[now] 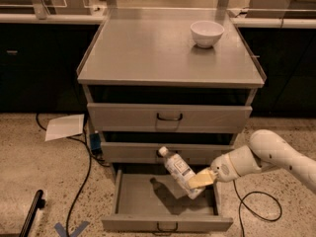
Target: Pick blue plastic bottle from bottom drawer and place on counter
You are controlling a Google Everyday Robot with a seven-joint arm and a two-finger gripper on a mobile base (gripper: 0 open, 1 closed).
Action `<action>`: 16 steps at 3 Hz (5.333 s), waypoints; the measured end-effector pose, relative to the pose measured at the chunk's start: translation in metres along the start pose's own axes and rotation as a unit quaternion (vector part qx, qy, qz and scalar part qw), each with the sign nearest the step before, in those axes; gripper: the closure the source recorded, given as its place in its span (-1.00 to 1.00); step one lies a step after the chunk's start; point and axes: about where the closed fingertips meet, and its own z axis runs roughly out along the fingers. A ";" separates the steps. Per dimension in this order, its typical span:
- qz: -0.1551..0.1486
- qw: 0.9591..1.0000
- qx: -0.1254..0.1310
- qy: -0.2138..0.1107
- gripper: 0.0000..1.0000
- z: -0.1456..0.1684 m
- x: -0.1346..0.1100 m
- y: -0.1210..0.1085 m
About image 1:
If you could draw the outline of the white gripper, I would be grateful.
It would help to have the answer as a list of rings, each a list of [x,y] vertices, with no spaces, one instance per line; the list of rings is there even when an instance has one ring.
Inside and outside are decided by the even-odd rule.
[[[238,178],[238,173],[233,166],[229,153],[215,158],[210,168],[205,168],[190,178],[188,180],[188,187],[190,189],[197,189],[212,185],[215,180],[228,183]]]

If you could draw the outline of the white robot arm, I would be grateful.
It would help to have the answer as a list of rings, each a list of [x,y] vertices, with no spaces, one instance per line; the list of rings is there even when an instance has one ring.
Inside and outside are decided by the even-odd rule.
[[[276,133],[260,129],[244,145],[215,158],[209,167],[188,180],[190,189],[227,183],[249,174],[282,168],[316,193],[316,161],[297,152]]]

